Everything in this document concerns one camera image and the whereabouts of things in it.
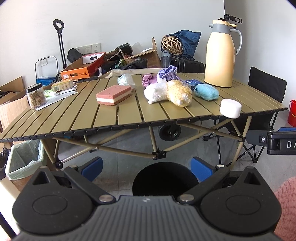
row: wall socket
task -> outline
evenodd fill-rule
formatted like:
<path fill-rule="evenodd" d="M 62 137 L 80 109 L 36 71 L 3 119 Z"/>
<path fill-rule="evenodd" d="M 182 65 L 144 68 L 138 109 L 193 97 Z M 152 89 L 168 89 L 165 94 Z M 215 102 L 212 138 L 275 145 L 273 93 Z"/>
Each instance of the wall socket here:
<path fill-rule="evenodd" d="M 97 53 L 97 52 L 101 52 L 101 44 L 98 43 L 93 45 L 85 45 L 75 49 L 82 54 Z"/>
<path fill-rule="evenodd" d="M 44 66 L 44 65 L 47 65 L 47 59 L 42 59 L 40 60 L 40 66 Z"/>

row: tile floor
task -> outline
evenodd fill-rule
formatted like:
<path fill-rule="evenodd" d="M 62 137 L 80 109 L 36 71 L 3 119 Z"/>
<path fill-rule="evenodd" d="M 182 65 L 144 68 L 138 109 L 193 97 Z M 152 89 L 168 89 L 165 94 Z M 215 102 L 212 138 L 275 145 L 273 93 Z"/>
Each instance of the tile floor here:
<path fill-rule="evenodd" d="M 279 127 L 290 126 L 286 122 L 287 115 L 288 112 L 281 112 L 279 114 L 275 123 L 275 130 L 278 130 Z M 212 127 L 213 121 L 204 121 L 202 125 L 205 127 Z M 157 128 L 154 128 L 154 131 L 156 142 L 162 150 L 185 140 L 196 133 L 195 130 L 182 127 L 182 133 L 177 141 L 165 142 L 159 138 Z M 90 137 L 89 141 L 95 143 L 108 135 L 110 135 L 110 133 L 95 135 Z M 109 142 L 106 146 L 146 153 L 152 152 L 152 144 L 148 129 L 132 130 L 128 134 Z M 222 162 L 225 164 L 229 163 L 236 151 L 237 142 L 227 138 L 220 138 L 220 146 Z M 83 147 L 62 143 L 59 150 L 59 158 L 63 159 L 81 149 L 83 149 Z M 102 157 L 104 167 L 102 173 L 98 176 L 94 183 L 114 195 L 116 198 L 120 195 L 132 195 L 133 180 L 138 172 L 155 162 L 171 161 L 189 167 L 191 158 L 193 156 L 198 156 L 212 165 L 218 164 L 216 139 L 204 142 L 202 138 L 200 138 L 181 148 L 167 153 L 167 158 L 157 161 L 98 150 L 92 153 L 87 152 L 66 162 L 65 167 L 71 164 L 77 164 L 80 166 L 96 156 Z M 246 155 L 245 158 L 236 163 L 234 170 L 243 170 L 246 166 L 255 166 L 267 181 L 270 188 L 275 191 L 285 180 L 296 175 L 296 156 L 269 156 L 267 155 L 266 150 L 264 150 L 258 163 L 252 163 L 249 155 Z M 0 199 L 0 211 L 3 213 L 10 225 L 12 225 L 17 231 L 11 215 L 12 204 L 13 202 L 9 202 L 7 204 L 4 203 L 4 199 Z M 6 234 L 0 229 L 0 241 L 2 240 L 6 240 Z"/>

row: plastic jar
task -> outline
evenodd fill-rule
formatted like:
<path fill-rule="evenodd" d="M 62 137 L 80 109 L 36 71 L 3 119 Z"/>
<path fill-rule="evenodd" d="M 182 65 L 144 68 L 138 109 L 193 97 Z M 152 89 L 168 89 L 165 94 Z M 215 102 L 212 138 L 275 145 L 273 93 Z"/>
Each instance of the plastic jar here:
<path fill-rule="evenodd" d="M 42 84 L 35 84 L 26 89 L 29 105 L 36 109 L 46 103 Z"/>

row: red bucket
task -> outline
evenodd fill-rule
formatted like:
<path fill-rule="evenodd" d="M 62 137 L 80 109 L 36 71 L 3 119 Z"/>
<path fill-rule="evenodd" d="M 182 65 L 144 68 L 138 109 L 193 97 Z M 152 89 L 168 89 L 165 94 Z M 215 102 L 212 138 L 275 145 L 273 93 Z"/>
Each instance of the red bucket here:
<path fill-rule="evenodd" d="M 292 114 L 291 109 L 288 116 L 288 123 L 291 126 L 296 127 L 296 116 Z"/>
<path fill-rule="evenodd" d="M 290 101 L 290 112 L 292 112 L 293 115 L 296 115 L 296 100 Z"/>

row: folding camping table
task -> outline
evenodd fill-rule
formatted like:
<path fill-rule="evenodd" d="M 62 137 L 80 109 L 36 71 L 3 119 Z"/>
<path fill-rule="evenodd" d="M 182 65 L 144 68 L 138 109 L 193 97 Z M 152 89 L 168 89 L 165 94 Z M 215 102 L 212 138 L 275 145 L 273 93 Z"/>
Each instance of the folding camping table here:
<path fill-rule="evenodd" d="M 182 73 L 178 74 L 178 76 L 183 80 L 204 80 L 204 74 Z M 131 97 L 116 106 L 98 104 L 96 93 L 118 84 L 117 79 L 118 77 L 111 77 L 82 82 L 78 85 L 78 93 L 75 95 L 51 104 L 39 111 L 31 110 L 30 108 L 26 109 L 0 134 L 0 142 L 41 139 L 50 161 L 56 167 L 61 168 L 66 161 L 93 149 L 145 158 L 164 158 L 166 153 L 207 133 L 216 133 L 219 136 L 232 138 L 240 142 L 232 161 L 233 166 L 243 146 L 252 116 L 276 113 L 287 109 L 266 94 L 236 80 L 233 81 L 231 88 L 218 88 L 220 96 L 214 101 L 205 101 L 193 95 L 190 106 L 184 108 L 177 107 L 170 101 L 148 104 L 148 100 L 144 97 L 142 76 L 139 74 L 133 75 L 133 80 L 137 87 L 133 90 Z M 224 98 L 234 99 L 242 104 L 241 116 L 248 116 L 243 133 L 239 132 L 232 119 L 219 122 L 212 128 L 205 128 L 196 124 L 198 121 L 208 119 L 218 120 L 221 116 L 219 111 L 221 100 Z M 228 122 L 232 122 L 237 135 L 217 131 L 217 128 Z M 196 129 L 198 132 L 185 141 L 164 150 L 159 150 L 152 127 L 175 123 Z M 104 146 L 105 143 L 137 128 L 149 128 L 153 147 L 151 153 L 140 153 Z M 119 130 L 119 132 L 111 133 L 109 137 L 102 139 L 96 144 L 91 144 L 87 140 L 87 135 L 89 134 L 113 130 Z M 66 138 L 74 136 L 84 136 L 84 141 Z M 59 160 L 57 153 L 60 142 L 80 145 L 85 147 L 85 149 L 63 160 Z"/>

